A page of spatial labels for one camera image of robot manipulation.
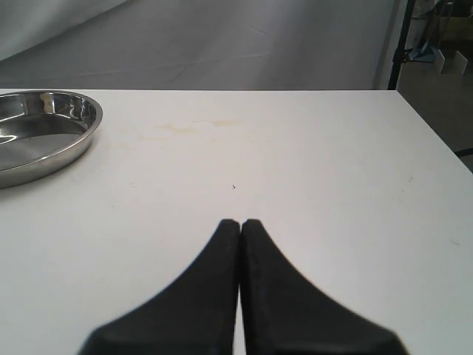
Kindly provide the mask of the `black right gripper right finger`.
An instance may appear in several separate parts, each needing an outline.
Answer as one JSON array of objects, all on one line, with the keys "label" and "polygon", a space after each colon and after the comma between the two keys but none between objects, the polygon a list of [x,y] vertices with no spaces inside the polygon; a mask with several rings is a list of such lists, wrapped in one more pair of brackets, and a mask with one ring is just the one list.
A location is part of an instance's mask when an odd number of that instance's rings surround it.
[{"label": "black right gripper right finger", "polygon": [[398,336],[308,281],[259,220],[240,235],[240,297],[247,354],[405,354]]}]

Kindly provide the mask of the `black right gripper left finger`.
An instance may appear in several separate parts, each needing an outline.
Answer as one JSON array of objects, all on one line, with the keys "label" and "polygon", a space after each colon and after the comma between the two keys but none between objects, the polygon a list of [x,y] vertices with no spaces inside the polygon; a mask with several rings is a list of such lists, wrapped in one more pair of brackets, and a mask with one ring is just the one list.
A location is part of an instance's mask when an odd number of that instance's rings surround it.
[{"label": "black right gripper left finger", "polygon": [[232,354],[238,222],[221,220],[193,263],[155,297],[94,330],[82,354]]}]

